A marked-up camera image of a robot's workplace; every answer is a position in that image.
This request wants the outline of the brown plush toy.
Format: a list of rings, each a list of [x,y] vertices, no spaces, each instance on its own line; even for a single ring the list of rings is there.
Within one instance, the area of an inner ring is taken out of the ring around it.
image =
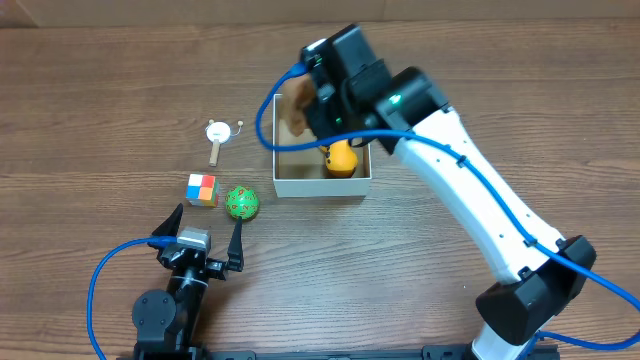
[[[313,101],[315,89],[309,75],[287,80],[282,87],[278,105],[280,118],[285,121],[289,132],[300,136],[307,128],[304,109]]]

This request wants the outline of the green numbered ball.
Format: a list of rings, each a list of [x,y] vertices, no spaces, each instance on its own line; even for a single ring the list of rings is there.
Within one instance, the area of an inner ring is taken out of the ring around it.
[[[259,207],[259,197],[249,187],[236,186],[226,194],[225,208],[233,219],[250,220],[257,215]]]

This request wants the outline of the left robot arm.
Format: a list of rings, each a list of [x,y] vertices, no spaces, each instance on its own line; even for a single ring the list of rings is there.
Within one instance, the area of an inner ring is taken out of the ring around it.
[[[193,342],[200,308],[211,279],[224,281],[230,271],[244,268],[243,220],[237,219],[225,260],[209,256],[213,241],[209,231],[180,226],[184,207],[151,233],[156,259],[171,271],[164,290],[143,293],[132,307],[137,329],[135,359],[206,360],[216,356]]]

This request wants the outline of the white wooden rattle drum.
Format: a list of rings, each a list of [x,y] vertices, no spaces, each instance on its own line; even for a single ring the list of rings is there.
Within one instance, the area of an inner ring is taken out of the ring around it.
[[[239,120],[237,122],[237,130],[233,132],[231,126],[226,122],[215,121],[213,119],[209,120],[205,128],[205,134],[212,144],[209,157],[209,165],[211,167],[217,166],[221,145],[229,141],[232,137],[239,135],[243,125],[244,122]]]

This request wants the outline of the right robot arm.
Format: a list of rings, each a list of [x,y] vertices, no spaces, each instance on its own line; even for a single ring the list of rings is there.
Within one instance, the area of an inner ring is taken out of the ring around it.
[[[484,320],[475,359],[523,359],[533,336],[581,291],[585,278],[539,251],[589,269],[596,251],[538,217],[484,158],[447,97],[420,69],[392,74],[361,28],[303,48],[315,98],[304,112],[320,139],[358,131],[418,174],[466,229],[496,279],[476,299]]]

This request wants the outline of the yellow rubber duck toy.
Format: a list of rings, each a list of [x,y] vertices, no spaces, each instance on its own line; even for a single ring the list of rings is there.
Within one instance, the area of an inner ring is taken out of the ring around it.
[[[350,178],[358,166],[358,157],[348,140],[341,140],[329,146],[320,146],[328,174],[334,178]]]

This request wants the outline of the multicoloured puzzle cube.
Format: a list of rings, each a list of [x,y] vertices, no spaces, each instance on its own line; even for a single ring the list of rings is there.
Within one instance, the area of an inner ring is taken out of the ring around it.
[[[218,205],[219,181],[213,175],[190,174],[186,200],[193,206],[216,207]]]

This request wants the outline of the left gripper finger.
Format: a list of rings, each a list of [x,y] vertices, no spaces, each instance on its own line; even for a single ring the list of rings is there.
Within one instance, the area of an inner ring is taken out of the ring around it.
[[[180,228],[184,206],[179,203],[171,215],[164,220],[152,233],[153,237],[169,236],[176,237]]]
[[[227,269],[229,271],[242,272],[244,268],[242,225],[243,220],[238,217],[227,249]]]

